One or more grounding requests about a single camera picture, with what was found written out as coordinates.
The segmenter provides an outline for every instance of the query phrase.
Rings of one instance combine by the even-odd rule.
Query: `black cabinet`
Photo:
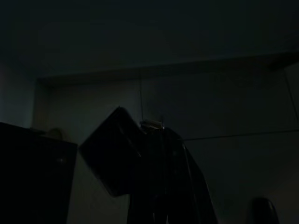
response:
[[[7,223],[65,224],[77,145],[0,123]]]

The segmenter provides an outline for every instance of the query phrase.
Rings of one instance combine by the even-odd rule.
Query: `black object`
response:
[[[112,196],[130,194],[128,224],[216,224],[203,174],[179,135],[145,134],[116,109],[79,148]]]
[[[279,224],[273,203],[267,198],[256,198],[252,201],[254,224]]]
[[[77,145],[0,123],[6,223],[65,224]]]

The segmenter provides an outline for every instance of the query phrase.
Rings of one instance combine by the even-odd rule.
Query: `wall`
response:
[[[299,219],[299,133],[291,98],[297,87],[289,88],[290,74],[234,70],[143,77],[148,74],[139,81],[53,89],[49,127],[62,128],[80,144],[118,105],[137,122],[163,117],[203,171],[220,223],[245,223],[255,196],[274,202],[281,223]],[[78,156],[68,223],[126,223],[127,208],[128,197],[109,197]]]
[[[35,79],[0,63],[0,121],[31,127]]]

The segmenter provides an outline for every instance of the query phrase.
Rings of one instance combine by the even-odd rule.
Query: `ceiling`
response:
[[[12,0],[6,4],[0,12],[2,58],[37,77],[298,47],[298,1]]]

